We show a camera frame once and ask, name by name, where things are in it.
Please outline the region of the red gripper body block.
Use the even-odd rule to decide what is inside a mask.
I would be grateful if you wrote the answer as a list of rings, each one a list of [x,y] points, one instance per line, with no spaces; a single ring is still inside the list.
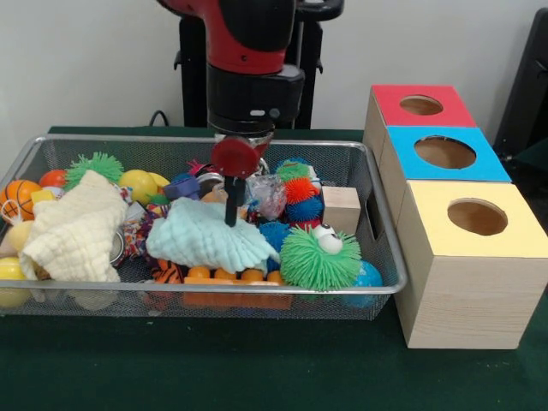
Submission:
[[[223,176],[248,178],[257,169],[257,152],[240,137],[227,137],[215,144],[211,163]]]

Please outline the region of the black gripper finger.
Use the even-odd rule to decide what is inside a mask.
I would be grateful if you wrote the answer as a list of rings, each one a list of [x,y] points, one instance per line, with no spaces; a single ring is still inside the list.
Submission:
[[[225,223],[235,226],[238,208],[245,202],[246,181],[238,177],[224,177],[224,191],[228,195],[226,201]]]

